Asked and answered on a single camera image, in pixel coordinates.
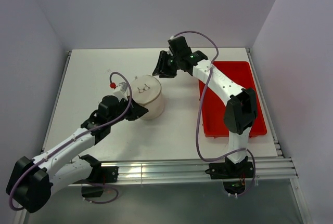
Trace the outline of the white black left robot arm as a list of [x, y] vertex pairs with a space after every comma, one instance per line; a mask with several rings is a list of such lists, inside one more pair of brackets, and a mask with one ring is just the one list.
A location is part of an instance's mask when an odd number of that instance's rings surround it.
[[66, 140], [32, 159], [23, 156], [16, 161], [6, 188], [9, 207], [34, 213], [53, 194], [75, 182], [103, 188], [106, 176], [101, 162], [81, 153], [107, 137], [114, 124], [135, 121], [148, 112], [131, 97], [103, 97], [98, 108]]

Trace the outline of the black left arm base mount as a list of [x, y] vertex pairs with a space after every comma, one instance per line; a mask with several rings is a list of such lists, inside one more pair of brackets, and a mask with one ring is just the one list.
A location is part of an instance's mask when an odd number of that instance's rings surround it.
[[94, 168], [87, 179], [79, 181], [79, 183], [83, 184], [81, 187], [82, 198], [94, 202], [95, 199], [110, 191], [114, 193], [111, 201], [115, 201], [119, 196], [119, 191], [109, 184], [117, 182], [118, 172], [119, 168], [117, 166]]

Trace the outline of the red plastic tray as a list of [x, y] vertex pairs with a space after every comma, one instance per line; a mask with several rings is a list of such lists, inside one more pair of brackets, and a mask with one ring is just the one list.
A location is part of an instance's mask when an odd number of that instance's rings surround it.
[[267, 134], [267, 128], [259, 102], [250, 65], [246, 61], [216, 61], [215, 67], [233, 81], [243, 87], [240, 95], [232, 93], [223, 102], [209, 87], [204, 96], [202, 105], [202, 125], [206, 137], [220, 138], [229, 136], [229, 127], [235, 130], [237, 126], [244, 125], [240, 130], [245, 131], [250, 126], [249, 137], [254, 138]]

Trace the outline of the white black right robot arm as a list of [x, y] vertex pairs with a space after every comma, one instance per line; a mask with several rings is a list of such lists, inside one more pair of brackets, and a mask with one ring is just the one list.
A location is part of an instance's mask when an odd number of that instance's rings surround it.
[[161, 51], [154, 76], [174, 78], [179, 70], [204, 83], [200, 97], [203, 104], [207, 89], [211, 89], [225, 105], [223, 122], [228, 129], [228, 152], [221, 156], [229, 160], [225, 171], [237, 177], [243, 171], [242, 162], [247, 150], [249, 134], [258, 116], [257, 95], [253, 88], [244, 88], [221, 72], [203, 52], [192, 51], [185, 37], [172, 37], [169, 49]]

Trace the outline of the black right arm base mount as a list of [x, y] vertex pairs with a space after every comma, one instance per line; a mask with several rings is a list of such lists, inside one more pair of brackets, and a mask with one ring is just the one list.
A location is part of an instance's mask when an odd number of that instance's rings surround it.
[[204, 171], [212, 180], [230, 180], [223, 182], [224, 190], [230, 194], [242, 194], [246, 190], [246, 179], [251, 178], [254, 182], [256, 173], [255, 165], [245, 161], [244, 164], [236, 165], [232, 162], [210, 163]]

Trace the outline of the aluminium front rail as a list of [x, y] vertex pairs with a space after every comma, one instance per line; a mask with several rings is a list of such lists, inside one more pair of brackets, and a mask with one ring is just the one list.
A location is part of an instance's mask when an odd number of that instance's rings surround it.
[[[205, 173], [209, 164], [202, 160], [166, 160], [153, 162], [103, 162], [102, 167], [118, 167], [115, 185], [151, 185], [166, 183], [209, 182]], [[298, 178], [291, 158], [255, 159], [257, 180]]]

